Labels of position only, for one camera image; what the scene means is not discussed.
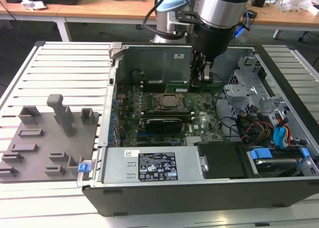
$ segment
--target white paper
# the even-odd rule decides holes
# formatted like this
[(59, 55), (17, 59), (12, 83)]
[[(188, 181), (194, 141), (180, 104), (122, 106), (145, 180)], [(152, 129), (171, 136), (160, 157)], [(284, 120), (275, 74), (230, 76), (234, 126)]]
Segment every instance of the white paper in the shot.
[(22, 0), (21, 4), (28, 10), (34, 11), (35, 9), (47, 8), (42, 1)]

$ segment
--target desk leg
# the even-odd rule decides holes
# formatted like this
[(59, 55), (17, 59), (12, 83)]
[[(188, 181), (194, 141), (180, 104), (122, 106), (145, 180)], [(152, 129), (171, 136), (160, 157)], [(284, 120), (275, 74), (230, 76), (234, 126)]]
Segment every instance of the desk leg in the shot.
[(273, 39), (277, 39), (279, 37), (280, 33), (281, 33), (281, 30), (276, 30), (274, 35), (273, 35)]
[(71, 42), (72, 39), (71, 39), (68, 24), (65, 21), (65, 18), (57, 17), (57, 18), (55, 18), (55, 22), (58, 25), (58, 29), (59, 29), (62, 41), (63, 42)]

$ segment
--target barcode sticker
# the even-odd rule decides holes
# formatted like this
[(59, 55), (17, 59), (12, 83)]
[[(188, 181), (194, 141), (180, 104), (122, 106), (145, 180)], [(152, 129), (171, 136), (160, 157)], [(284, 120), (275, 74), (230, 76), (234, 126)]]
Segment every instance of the barcode sticker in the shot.
[(139, 153), (139, 150), (124, 150), (125, 157), (138, 157)]

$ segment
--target metal bracket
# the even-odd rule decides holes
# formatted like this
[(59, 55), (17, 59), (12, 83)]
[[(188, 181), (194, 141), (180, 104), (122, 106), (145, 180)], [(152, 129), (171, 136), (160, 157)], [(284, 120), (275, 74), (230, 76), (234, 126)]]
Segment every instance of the metal bracket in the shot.
[(178, 22), (204, 25), (204, 23), (199, 19), (198, 13), (196, 12), (181, 10), (176, 11), (175, 16)]
[(115, 59), (123, 53), (121, 42), (112, 42), (109, 48), (110, 59)]

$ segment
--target wooden desk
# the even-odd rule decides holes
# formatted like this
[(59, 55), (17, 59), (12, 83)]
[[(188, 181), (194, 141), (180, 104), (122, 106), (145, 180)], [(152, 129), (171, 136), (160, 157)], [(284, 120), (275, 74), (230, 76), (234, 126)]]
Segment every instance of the wooden desk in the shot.
[(254, 20), (256, 25), (283, 25), (283, 26), (319, 26), (319, 16), (314, 16), (307, 10), (281, 12), (277, 4), (265, 4), (264, 7), (253, 7), (251, 2), (247, 10), (258, 13)]
[[(63, 41), (71, 41), (67, 22), (142, 24), (146, 13), (154, 6), (154, 0), (79, 0), (77, 5), (49, 4), (48, 9), (31, 12), (18, 3), (1, 1), (17, 20), (56, 22)], [(259, 8), (252, 7), (250, 2), (247, 9), (258, 13), (253, 28), (277, 30), (273, 38), (277, 38), (281, 30), (319, 31), (319, 16), (303, 9), (281, 12), (277, 4), (265, 4)], [(1, 6), (0, 19), (12, 19)], [(149, 23), (156, 24), (154, 13)]]
[(79, 0), (77, 6), (63, 5), (58, 11), (64, 17), (100, 17), (126, 18), (143, 20), (146, 13), (154, 6), (154, 0), (147, 1), (113, 1), (113, 0)]
[[(59, 9), (62, 7), (61, 4), (46, 4), (47, 9), (40, 9), (35, 11), (30, 11), (25, 9), (19, 3), (7, 3), (5, 0), (1, 0), (6, 9), (10, 11), (10, 13), (15, 15), (31, 15), (31, 16), (57, 16)], [(1, 6), (0, 4), (0, 14), (7, 14), (8, 12)]]

